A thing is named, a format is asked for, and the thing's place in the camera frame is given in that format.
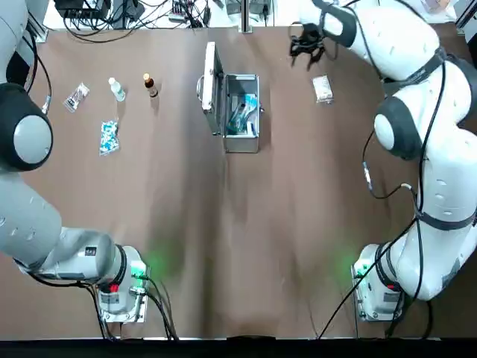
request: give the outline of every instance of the open metal case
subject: open metal case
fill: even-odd
[[[247,130],[233,132],[230,120],[243,98],[256,98],[256,109],[247,118]],[[197,83],[197,96],[202,104],[212,135],[222,136],[224,150],[233,153],[257,153],[259,151],[260,85],[257,75],[225,74],[215,43],[207,43],[205,69]]]

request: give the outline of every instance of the metal rod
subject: metal rod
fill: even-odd
[[[250,32],[250,0],[241,0],[241,32]]]

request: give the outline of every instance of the brown bottle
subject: brown bottle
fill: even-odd
[[[156,85],[154,84],[154,80],[151,78],[151,76],[148,73],[145,73],[144,76],[144,85],[149,91],[149,97],[156,97],[157,96],[157,88]]]

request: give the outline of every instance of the brown table surface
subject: brown table surface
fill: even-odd
[[[454,25],[437,27],[448,51],[469,57]],[[118,36],[116,33],[105,36]],[[260,76],[261,151],[225,154],[195,94],[207,41],[216,41],[224,71]],[[103,45],[51,32],[40,55],[53,83],[49,118],[54,149],[26,181],[50,201],[63,225],[104,230],[138,248],[172,296],[180,336],[313,336],[350,288],[350,265],[364,245],[393,239],[412,217],[406,191],[373,199],[361,150],[383,94],[371,66],[340,48],[310,72],[307,56],[290,66],[286,28],[137,31]],[[142,74],[159,84],[150,102]],[[332,104],[317,104],[312,78],[327,74]],[[107,80],[127,90],[117,106]],[[63,100],[80,83],[91,92],[77,112]],[[44,101],[39,69],[33,98]],[[101,122],[119,117],[121,150],[99,157]],[[417,182],[417,163],[368,151],[376,191]],[[79,289],[33,282],[0,257],[0,339],[98,336],[90,297]],[[475,255],[433,300],[435,336],[474,336]],[[353,301],[326,336],[354,336]],[[419,336],[426,305],[416,303],[397,335]],[[123,336],[164,336],[157,310]],[[387,324],[359,323],[360,336]]]

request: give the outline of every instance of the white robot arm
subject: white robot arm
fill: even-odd
[[[302,23],[316,24],[327,37],[373,64],[383,77],[397,81],[399,90],[381,103],[374,120],[379,142],[393,155],[407,160],[420,155],[443,85],[425,149],[425,200],[417,211],[424,262],[417,298],[430,300],[477,245],[477,137],[457,126],[476,107],[477,71],[463,60],[446,57],[434,29],[404,5],[352,11],[312,0],[303,1],[300,13]],[[389,245],[365,247],[352,271],[358,276],[365,273]],[[391,320],[400,289],[414,296],[419,253],[414,223],[359,284],[356,296],[362,319]]]
[[[139,253],[105,233],[62,227],[57,210],[20,176],[39,168],[53,145],[48,118],[22,87],[6,81],[27,21],[24,0],[0,5],[0,251],[36,277],[97,285],[106,321],[144,321],[146,297],[138,289],[147,283],[136,276],[147,276],[148,268]]]

